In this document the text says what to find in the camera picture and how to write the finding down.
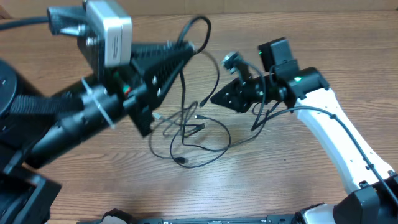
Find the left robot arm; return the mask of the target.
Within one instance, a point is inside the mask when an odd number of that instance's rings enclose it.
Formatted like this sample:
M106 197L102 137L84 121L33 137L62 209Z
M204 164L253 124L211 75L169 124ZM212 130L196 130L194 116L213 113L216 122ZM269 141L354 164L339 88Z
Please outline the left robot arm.
M126 63L98 64L53 96L1 62L1 222L45 223L61 185L37 170L124 117L149 135L153 111L195 52L182 40L132 44Z

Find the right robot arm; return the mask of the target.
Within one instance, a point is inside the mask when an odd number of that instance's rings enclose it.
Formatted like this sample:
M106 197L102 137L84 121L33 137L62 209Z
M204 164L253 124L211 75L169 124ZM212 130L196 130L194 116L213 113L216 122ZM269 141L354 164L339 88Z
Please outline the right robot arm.
M336 167L346 197L319 203L291 215L270 215L267 223L396 223L397 172L369 146L341 108L335 92L314 67L300 68L285 38L258 47L263 70L238 52L223 59L236 78L211 102L245 113L254 103L283 103L318 139Z

